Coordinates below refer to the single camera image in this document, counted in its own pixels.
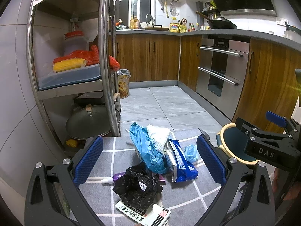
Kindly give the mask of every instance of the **metal screw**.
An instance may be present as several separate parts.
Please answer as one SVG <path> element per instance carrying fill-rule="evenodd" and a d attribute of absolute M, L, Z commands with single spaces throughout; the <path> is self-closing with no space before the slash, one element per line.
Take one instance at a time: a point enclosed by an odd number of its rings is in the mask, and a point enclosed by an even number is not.
<path fill-rule="evenodd" d="M 261 166 L 261 167 L 264 167 L 264 166 L 265 166 L 265 164 L 264 164 L 263 161 L 259 161 L 259 162 L 258 162 L 258 165 Z"/>
<path fill-rule="evenodd" d="M 38 162 L 37 164 L 36 164 L 36 168 L 40 168 L 42 166 L 42 162 Z"/>
<path fill-rule="evenodd" d="M 234 157 L 230 157 L 230 162 L 233 163 L 233 164 L 236 164 L 237 163 L 237 159 L 234 158 Z"/>
<path fill-rule="evenodd" d="M 63 160 L 64 165 L 68 165 L 71 162 L 69 158 Z"/>

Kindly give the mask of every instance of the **black cabinet handle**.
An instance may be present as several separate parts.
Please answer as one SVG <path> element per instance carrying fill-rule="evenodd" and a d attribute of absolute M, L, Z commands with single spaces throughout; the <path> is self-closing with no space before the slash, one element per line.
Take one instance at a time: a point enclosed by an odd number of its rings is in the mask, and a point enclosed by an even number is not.
<path fill-rule="evenodd" d="M 198 43 L 198 44 L 197 44 L 197 57 L 199 56 L 199 55 L 198 55 L 198 48 L 199 48 L 199 45 L 200 45 L 200 44 Z"/>
<path fill-rule="evenodd" d="M 251 65 L 252 65 L 252 59 L 253 59 L 253 56 L 254 56 L 254 52 L 252 51 L 252 52 L 251 52 L 251 57 L 250 57 L 249 74 L 252 73 L 252 71 L 251 71 Z"/>

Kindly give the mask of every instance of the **red cap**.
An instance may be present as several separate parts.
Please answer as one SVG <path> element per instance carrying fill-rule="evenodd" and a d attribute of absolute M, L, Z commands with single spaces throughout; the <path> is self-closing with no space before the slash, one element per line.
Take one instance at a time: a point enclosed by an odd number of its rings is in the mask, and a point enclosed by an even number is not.
<path fill-rule="evenodd" d="M 65 34 L 66 39 L 75 37 L 75 36 L 84 36 L 82 31 L 72 31 Z"/>

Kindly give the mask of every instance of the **black plastic bag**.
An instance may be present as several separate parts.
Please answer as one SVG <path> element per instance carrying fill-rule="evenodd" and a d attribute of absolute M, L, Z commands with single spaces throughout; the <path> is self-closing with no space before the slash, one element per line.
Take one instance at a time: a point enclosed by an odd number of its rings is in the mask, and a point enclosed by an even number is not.
<path fill-rule="evenodd" d="M 159 174 L 153 176 L 152 171 L 142 162 L 129 167 L 115 182 L 113 191 L 120 196 L 124 204 L 147 210 L 153 204 L 156 194 L 163 190 L 158 181 Z"/>

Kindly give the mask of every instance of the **power outlet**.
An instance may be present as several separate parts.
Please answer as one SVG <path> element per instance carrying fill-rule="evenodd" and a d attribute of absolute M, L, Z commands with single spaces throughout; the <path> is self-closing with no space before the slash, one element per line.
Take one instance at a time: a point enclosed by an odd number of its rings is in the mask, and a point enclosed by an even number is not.
<path fill-rule="evenodd" d="M 285 22 L 288 23 L 288 20 L 287 20 L 287 19 L 284 19 L 284 18 L 278 18 L 278 17 L 276 17 L 276 24 L 277 24 L 277 25 L 285 26 Z"/>

